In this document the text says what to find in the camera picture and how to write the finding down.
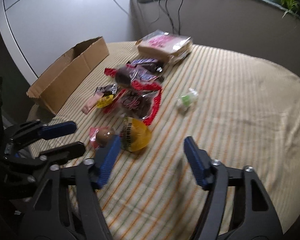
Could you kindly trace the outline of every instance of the open brown box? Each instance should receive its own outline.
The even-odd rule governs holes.
[[[35,103],[57,114],[81,82],[108,55],[102,37],[83,41],[48,67],[32,84],[27,95]]]

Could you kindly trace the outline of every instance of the brown egg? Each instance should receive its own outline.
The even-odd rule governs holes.
[[[101,127],[96,133],[96,143],[98,143],[100,147],[105,147],[114,134],[113,128]]]

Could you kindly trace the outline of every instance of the tablecloth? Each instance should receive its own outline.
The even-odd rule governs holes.
[[[79,164],[94,155],[89,145],[91,126],[122,127],[122,118],[93,109],[81,112],[97,86],[110,84],[104,68],[138,57],[133,42],[110,43],[104,59],[70,96],[50,122],[73,120],[73,135],[31,145],[40,151],[74,141],[86,145]],[[285,232],[300,214],[300,78],[264,59],[233,51],[193,45],[180,65],[164,70],[162,102],[149,127],[152,139],[139,154],[122,151],[109,182],[97,192],[114,239],[188,239],[204,205],[206,192],[196,185],[183,153],[183,140],[193,136],[198,147],[226,166],[251,165],[265,185]],[[177,96],[192,87],[196,106],[182,114]],[[220,232],[231,218],[233,189]],[[77,208],[75,188],[71,199]]]

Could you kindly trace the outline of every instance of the blue gripper pad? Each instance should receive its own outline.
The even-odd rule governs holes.
[[[184,141],[184,152],[197,184],[206,190],[213,183],[210,157],[206,151],[197,147],[191,136]]]
[[[96,150],[94,161],[95,167],[98,169],[98,176],[95,181],[92,181],[94,188],[101,189],[107,184],[114,162],[120,151],[121,141],[118,135],[113,136],[106,147]]]
[[[74,121],[58,123],[50,126],[43,126],[38,131],[38,136],[44,140],[72,134],[77,130],[77,125]]]

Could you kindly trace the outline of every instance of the table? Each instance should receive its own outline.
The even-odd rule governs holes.
[[[110,84],[104,68],[138,57],[133,42],[109,43],[110,55],[81,83],[50,122],[73,120],[73,135],[31,145],[40,151],[74,141],[87,145],[77,165],[92,157],[91,126],[122,127],[122,118],[93,109],[81,112],[97,86]],[[199,148],[226,166],[251,165],[265,185],[285,232],[300,214],[300,78],[270,61],[194,45],[179,66],[164,70],[162,102],[149,127],[152,139],[141,154],[122,151],[108,184],[98,191],[114,239],[188,239],[201,213],[206,192],[195,183],[183,153],[183,140],[193,136]],[[186,114],[177,96],[192,87],[197,105]],[[230,188],[220,232],[231,218]],[[75,189],[70,192],[77,208]]]

